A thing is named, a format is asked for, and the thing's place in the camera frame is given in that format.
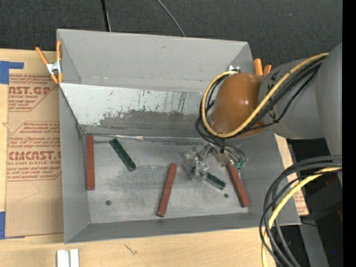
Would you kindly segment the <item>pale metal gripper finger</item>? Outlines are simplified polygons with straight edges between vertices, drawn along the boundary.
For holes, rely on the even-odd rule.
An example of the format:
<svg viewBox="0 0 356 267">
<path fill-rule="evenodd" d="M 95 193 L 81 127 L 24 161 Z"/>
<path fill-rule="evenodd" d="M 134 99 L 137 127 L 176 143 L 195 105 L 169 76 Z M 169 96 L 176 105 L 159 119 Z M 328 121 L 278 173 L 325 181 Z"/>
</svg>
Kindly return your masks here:
<svg viewBox="0 0 356 267">
<path fill-rule="evenodd" d="M 203 180 L 205 175 L 209 170 L 208 165 L 202 165 L 200 163 L 196 163 L 191 168 L 188 169 L 188 177 L 190 180 Z"/>
<path fill-rule="evenodd" d="M 201 159 L 201 156 L 196 148 L 189 148 L 188 150 L 182 153 L 182 158 L 184 163 L 198 163 Z"/>
</svg>

